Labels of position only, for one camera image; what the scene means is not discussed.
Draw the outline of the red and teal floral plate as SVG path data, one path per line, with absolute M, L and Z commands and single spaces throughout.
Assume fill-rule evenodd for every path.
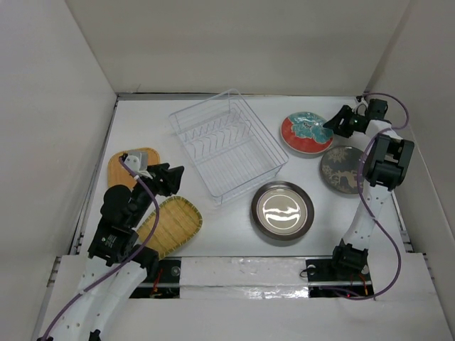
M 323 126 L 326 122 L 313 112 L 295 112 L 282 121 L 279 131 L 290 149 L 316 155 L 328 150 L 334 141 L 333 131 Z

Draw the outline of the dark gold patterned plate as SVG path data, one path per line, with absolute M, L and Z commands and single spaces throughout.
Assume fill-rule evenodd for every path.
M 357 195 L 358 167 L 363 152 L 352 146 L 335 146 L 321 158 L 320 173 L 324 182 L 334 190 Z

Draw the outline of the green rimmed woven bamboo tray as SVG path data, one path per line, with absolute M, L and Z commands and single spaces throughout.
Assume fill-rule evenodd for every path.
M 189 242 L 201 229 L 203 217 L 190 201 L 173 196 L 159 205 L 159 222 L 146 246 L 164 259 Z

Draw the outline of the orange woven bamboo tray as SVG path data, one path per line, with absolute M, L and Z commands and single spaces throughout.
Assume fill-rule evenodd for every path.
M 137 151 L 145 152 L 148 156 L 148 165 L 156 165 L 160 163 L 159 153 L 149 147 L 138 148 Z M 136 185 L 136 181 L 128 174 L 128 172 L 121 166 L 119 157 L 127 151 L 120 151 L 114 154 L 108 163 L 107 167 L 107 187 L 111 188 L 115 185 L 125 185 L 130 190 Z

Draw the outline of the brown rimmed beige plate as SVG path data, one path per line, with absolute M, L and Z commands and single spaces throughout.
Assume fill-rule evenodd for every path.
M 310 196 L 298 185 L 276 180 L 254 194 L 250 215 L 264 236 L 278 242 L 295 242 L 310 230 L 315 209 Z

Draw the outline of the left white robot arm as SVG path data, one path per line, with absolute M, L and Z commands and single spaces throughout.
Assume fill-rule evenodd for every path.
M 76 294 L 54 317 L 42 340 L 105 340 L 135 288 L 158 275 L 159 254 L 138 244 L 135 229 L 149 206 L 157 203 L 156 197 L 178 192 L 184 168 L 167 163 L 140 168 L 132 160 L 123 155 L 119 162 L 136 185 L 132 189 L 115 185 L 106 191 Z

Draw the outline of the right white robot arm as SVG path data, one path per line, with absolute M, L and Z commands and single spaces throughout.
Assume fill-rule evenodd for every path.
M 358 166 L 358 209 L 328 262 L 329 273 L 337 279 L 357 275 L 367 265 L 370 236 L 380 226 L 383 203 L 403 183 L 414 152 L 414 142 L 399 136 L 385 119 L 387 110 L 386 101 L 372 99 L 364 114 L 345 105 L 324 124 L 338 136 L 348 138 L 360 132 L 370 138 Z

